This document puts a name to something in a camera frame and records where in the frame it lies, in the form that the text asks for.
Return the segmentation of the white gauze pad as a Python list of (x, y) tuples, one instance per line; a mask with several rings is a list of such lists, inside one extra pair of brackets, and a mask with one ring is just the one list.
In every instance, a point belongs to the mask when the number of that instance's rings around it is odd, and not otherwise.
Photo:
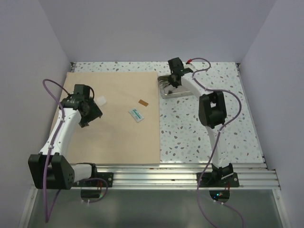
[(104, 96), (100, 96), (95, 99), (95, 102), (99, 107), (101, 107), (107, 103), (107, 100)]

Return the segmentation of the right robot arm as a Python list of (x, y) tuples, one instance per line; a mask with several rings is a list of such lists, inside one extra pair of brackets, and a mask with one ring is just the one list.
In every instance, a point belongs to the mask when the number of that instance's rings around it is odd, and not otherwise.
[(224, 126), (227, 117), (224, 94), (220, 90), (214, 90), (204, 86), (196, 77), (194, 67), (189, 60), (183, 64), (176, 57), (168, 61), (171, 71), (168, 82), (173, 87), (183, 86), (188, 89), (199, 101), (199, 120), (209, 135), (212, 148), (212, 177), (216, 186), (223, 186), (228, 182), (228, 177), (233, 174), (228, 154), (226, 140), (222, 135), (221, 127)]

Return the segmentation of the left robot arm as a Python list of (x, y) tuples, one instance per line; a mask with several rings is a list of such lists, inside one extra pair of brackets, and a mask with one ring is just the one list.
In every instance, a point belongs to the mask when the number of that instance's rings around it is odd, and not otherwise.
[(66, 159), (75, 128), (87, 127), (103, 115), (94, 97), (92, 87), (76, 84), (73, 93), (58, 102), (58, 117), (47, 142), (39, 153), (30, 155), (28, 159), (37, 189), (69, 190), (79, 181), (90, 187), (98, 183), (99, 175), (94, 163), (72, 165)]

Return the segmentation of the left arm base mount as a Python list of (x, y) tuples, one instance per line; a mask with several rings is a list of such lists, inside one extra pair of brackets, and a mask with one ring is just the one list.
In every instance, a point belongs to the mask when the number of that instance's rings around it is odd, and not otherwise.
[(113, 172), (98, 172), (96, 177), (91, 178), (93, 180), (82, 180), (73, 184), (73, 187), (106, 187), (111, 188), (113, 186), (114, 173)]

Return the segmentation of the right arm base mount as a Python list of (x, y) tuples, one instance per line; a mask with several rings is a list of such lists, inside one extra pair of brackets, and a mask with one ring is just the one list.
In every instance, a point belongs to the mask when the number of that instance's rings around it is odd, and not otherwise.
[(234, 172), (232, 163), (228, 166), (217, 168), (214, 164), (211, 165), (211, 172), (204, 172), (201, 176), (201, 172), (196, 173), (196, 180), (200, 188), (224, 188), (240, 186), (238, 175)]

